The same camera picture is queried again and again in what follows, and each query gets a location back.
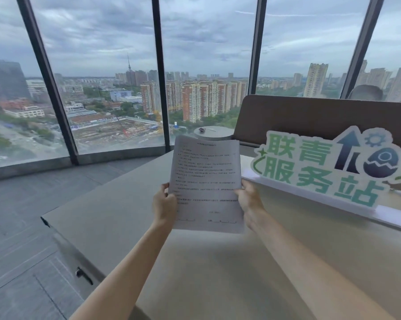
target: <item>contrail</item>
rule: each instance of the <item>contrail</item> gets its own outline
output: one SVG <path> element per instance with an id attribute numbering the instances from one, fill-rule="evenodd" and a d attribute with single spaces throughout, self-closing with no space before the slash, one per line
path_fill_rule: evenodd
<path id="1" fill-rule="evenodd" d="M 245 12 L 245 11 L 238 11 L 238 10 L 236 10 L 235 12 L 241 13 L 241 14 L 252 14 L 252 15 L 255 14 L 253 12 Z M 359 15 L 358 12 L 335 13 L 335 14 L 268 14 L 268 13 L 266 13 L 266 16 L 277 16 L 277 17 L 286 17 L 286 16 L 294 16 L 294 17 L 299 17 L 299 16 L 357 16 L 357 15 Z"/>

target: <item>forearm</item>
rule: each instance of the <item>forearm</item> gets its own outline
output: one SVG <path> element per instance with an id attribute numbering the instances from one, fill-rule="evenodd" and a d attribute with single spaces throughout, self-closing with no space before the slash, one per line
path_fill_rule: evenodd
<path id="1" fill-rule="evenodd" d="M 318 320 L 394 319 L 267 212 L 257 215 L 254 231 Z"/>
<path id="2" fill-rule="evenodd" d="M 171 229 L 154 224 L 71 320 L 127 320 Z"/>

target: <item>egg graphic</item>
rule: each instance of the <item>egg graphic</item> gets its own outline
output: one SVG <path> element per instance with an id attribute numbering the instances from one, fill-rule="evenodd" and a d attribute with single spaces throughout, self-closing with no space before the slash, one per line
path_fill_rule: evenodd
<path id="1" fill-rule="evenodd" d="M 394 149 L 382 148 L 369 156 L 363 163 L 363 170 L 371 177 L 388 177 L 398 169 L 398 161 L 398 153 Z"/>

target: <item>upward arrow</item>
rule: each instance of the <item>upward arrow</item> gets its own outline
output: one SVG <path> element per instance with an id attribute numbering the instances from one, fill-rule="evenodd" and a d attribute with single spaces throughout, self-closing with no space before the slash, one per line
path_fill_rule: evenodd
<path id="1" fill-rule="evenodd" d="M 349 157 L 350 151 L 352 150 L 352 147 L 359 147 L 360 144 L 354 131 L 349 132 L 347 135 L 337 141 L 337 144 L 342 144 L 343 146 L 341 148 L 340 155 L 338 156 L 334 168 L 343 170 L 347 158 Z"/>

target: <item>window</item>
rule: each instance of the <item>window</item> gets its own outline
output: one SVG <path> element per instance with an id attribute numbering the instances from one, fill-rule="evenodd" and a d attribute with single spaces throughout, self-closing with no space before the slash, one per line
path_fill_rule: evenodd
<path id="1" fill-rule="evenodd" d="M 0 0 L 0 167 L 68 156 L 15 0 Z"/>
<path id="2" fill-rule="evenodd" d="M 235 128 L 248 90 L 256 4 L 160 0 L 171 144 L 198 127 Z"/>
<path id="3" fill-rule="evenodd" d="M 339 98 L 369 0 L 267 0 L 256 94 Z"/>
<path id="4" fill-rule="evenodd" d="M 151 0 L 31 0 L 80 154 L 163 146 Z"/>
<path id="5" fill-rule="evenodd" d="M 355 87 L 361 85 L 372 86 L 375 100 L 401 102 L 401 0 L 383 4 Z"/>

